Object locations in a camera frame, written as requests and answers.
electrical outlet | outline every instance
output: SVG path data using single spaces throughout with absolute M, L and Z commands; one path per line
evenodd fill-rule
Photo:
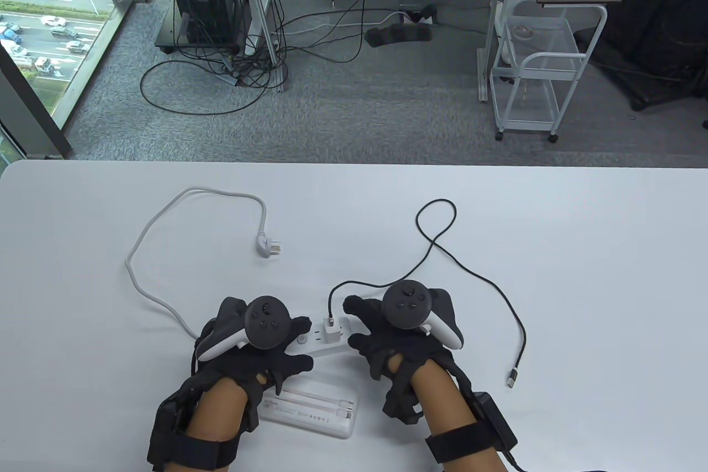
M 312 328 L 306 334 L 299 335 L 285 352 L 290 355 L 308 354 L 311 356 L 321 356 L 333 354 L 340 350 L 347 350 L 349 345 L 347 340 L 352 335 L 352 322 L 349 317 L 336 316 L 335 323 L 339 324 L 339 337 L 336 335 L 334 327 L 337 324 L 329 325 L 329 316 L 311 318 Z

gray carpet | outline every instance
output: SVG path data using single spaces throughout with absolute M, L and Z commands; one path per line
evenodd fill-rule
M 488 2 L 440 1 L 468 7 Z M 701 128 L 708 102 L 691 98 L 633 113 L 595 68 L 582 77 L 557 144 L 548 143 L 545 134 L 513 131 L 496 142 L 491 106 L 477 102 L 475 49 L 483 37 L 448 28 L 435 29 L 428 43 L 379 49 L 364 44 L 359 57 L 343 65 L 290 52 L 282 94 L 268 91 L 255 105 L 232 115 L 173 115 L 150 107 L 138 90 L 147 68 L 179 58 L 153 46 L 170 2 L 136 5 L 127 15 L 66 129 L 74 158 L 708 167 L 708 131 Z M 337 7 L 350 2 L 338 0 Z M 283 4 L 286 19 L 330 8 L 329 0 Z M 397 5 L 398 0 L 367 0 L 368 7 Z M 379 22 L 385 15 L 367 12 L 366 20 Z M 349 14 L 344 22 L 357 17 Z M 440 18 L 467 28 L 486 25 L 485 10 L 442 7 Z M 288 30 L 335 19 L 332 14 L 312 17 Z M 325 31 L 290 36 L 288 44 L 309 44 Z M 338 29 L 332 37 L 355 32 L 357 28 Z M 316 50 L 346 59 L 357 45 L 358 39 L 349 39 Z M 184 64 L 159 67 L 146 80 L 145 90 L 160 105 L 198 112 L 240 107 L 258 93 Z

forearm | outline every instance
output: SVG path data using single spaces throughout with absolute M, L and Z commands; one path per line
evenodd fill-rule
M 392 359 L 392 363 L 397 369 L 397 363 L 400 361 Z M 428 360 L 419 368 L 410 384 L 423 406 L 423 414 L 432 435 L 476 422 L 470 406 L 465 402 L 450 374 L 435 361 Z M 445 472 L 507 472 L 494 448 L 461 457 L 443 466 Z
M 205 441 L 230 441 L 238 434 L 247 402 L 246 392 L 236 382 L 230 378 L 222 378 L 202 395 L 187 427 L 187 435 Z M 227 470 L 228 467 L 225 467 L 217 472 Z M 203 471 L 170 463 L 165 472 Z

wrist strap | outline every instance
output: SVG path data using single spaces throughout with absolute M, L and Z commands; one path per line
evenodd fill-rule
M 152 469 L 162 472 L 167 463 L 197 470 L 223 469 L 236 458 L 240 438 L 241 434 L 238 434 L 230 441 L 218 442 L 194 439 L 182 433 L 154 433 L 150 444 L 164 449 L 164 454 Z
M 425 442 L 438 463 L 449 463 L 494 446 L 489 430 L 481 422 L 431 435 Z

white car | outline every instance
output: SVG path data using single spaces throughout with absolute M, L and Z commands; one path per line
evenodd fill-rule
M 66 19 L 61 18 L 61 17 L 53 17 L 51 15 L 46 15 L 45 17 L 40 18 L 42 23 L 45 26 L 61 26 L 64 27 L 66 26 Z

